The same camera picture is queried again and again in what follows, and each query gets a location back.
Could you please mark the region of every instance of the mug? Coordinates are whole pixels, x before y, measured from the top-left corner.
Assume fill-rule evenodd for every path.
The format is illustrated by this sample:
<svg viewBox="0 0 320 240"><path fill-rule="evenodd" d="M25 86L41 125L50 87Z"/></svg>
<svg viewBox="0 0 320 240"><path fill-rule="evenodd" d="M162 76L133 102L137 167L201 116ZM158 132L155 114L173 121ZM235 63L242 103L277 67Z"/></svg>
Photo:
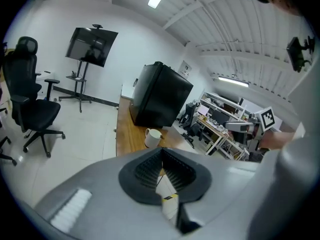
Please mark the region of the mug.
<svg viewBox="0 0 320 240"><path fill-rule="evenodd" d="M161 140L162 133L156 129L146 129L145 130L145 140L144 144L148 148L156 148Z"/></svg>

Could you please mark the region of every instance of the white ceiling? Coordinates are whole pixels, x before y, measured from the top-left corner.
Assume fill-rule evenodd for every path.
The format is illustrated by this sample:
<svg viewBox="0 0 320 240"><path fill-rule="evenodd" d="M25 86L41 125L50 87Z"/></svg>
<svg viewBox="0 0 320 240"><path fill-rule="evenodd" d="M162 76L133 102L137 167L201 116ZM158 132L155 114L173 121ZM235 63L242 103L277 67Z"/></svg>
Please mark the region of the white ceiling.
<svg viewBox="0 0 320 240"><path fill-rule="evenodd" d="M256 0L162 0L156 9L149 0L101 0L151 19L183 45L192 42L214 77L236 75L270 95L288 99L306 73L294 72L286 47L313 37L304 18Z"/></svg>

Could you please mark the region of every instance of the desk leg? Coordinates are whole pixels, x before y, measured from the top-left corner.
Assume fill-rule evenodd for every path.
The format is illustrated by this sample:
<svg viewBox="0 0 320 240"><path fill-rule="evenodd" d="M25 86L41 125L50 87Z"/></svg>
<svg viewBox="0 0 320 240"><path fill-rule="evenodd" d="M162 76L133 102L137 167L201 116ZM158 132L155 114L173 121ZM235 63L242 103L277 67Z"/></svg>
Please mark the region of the desk leg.
<svg viewBox="0 0 320 240"><path fill-rule="evenodd" d="M205 155L207 156L213 149L214 147L219 143L219 141L222 139L222 137L219 137L215 143L212 145L212 147L209 148L209 150L205 153Z"/></svg>

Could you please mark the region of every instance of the computer monitor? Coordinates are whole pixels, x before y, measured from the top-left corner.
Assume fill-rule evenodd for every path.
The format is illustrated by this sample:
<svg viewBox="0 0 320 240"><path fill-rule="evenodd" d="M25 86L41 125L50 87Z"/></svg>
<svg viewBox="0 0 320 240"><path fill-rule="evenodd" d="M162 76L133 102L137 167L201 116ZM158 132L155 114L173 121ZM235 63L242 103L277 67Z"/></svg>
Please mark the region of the computer monitor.
<svg viewBox="0 0 320 240"><path fill-rule="evenodd" d="M200 107L198 108L198 113L201 114L201 115L206 115L209 111L209 108L204 106L204 105L200 105Z"/></svg>

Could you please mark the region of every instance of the television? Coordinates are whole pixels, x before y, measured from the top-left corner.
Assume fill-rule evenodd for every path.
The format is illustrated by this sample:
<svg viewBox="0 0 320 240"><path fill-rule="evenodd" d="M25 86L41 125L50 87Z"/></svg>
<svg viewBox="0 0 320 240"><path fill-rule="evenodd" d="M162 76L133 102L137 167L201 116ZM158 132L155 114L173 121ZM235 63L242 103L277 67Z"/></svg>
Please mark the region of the television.
<svg viewBox="0 0 320 240"><path fill-rule="evenodd" d="M117 35L113 31L77 27L65 56L104 67Z"/></svg>

